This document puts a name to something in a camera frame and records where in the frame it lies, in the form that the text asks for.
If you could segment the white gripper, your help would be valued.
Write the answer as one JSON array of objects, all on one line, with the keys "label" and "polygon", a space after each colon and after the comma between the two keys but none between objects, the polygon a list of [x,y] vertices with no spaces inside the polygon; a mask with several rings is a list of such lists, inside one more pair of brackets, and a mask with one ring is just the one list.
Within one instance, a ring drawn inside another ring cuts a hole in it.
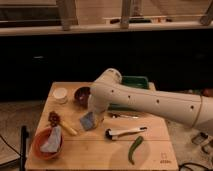
[{"label": "white gripper", "polygon": [[88,111],[92,113],[94,128],[97,128],[104,120],[104,113],[109,107],[109,102],[93,95],[88,99]]}]

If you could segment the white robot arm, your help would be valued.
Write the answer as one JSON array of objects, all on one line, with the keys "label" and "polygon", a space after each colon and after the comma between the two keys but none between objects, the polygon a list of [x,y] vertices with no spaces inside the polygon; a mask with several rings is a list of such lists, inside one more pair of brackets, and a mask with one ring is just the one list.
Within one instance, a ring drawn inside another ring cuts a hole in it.
[{"label": "white robot arm", "polygon": [[88,111],[93,113],[96,123],[110,104],[119,104],[213,136],[213,98],[133,88],[121,82],[120,72],[108,68],[90,85]]}]

